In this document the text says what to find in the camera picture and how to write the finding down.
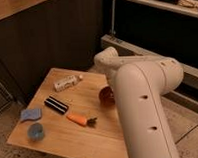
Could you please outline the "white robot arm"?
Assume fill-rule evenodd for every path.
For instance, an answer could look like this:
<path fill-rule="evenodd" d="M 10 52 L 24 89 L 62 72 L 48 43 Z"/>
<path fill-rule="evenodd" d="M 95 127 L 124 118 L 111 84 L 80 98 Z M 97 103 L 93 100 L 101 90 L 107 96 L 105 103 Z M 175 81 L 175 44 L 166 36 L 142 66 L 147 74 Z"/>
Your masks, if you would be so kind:
<path fill-rule="evenodd" d="M 120 56 L 108 47 L 93 58 L 113 92 L 129 158 L 180 158 L 161 96 L 183 81 L 183 67 L 164 56 Z"/>

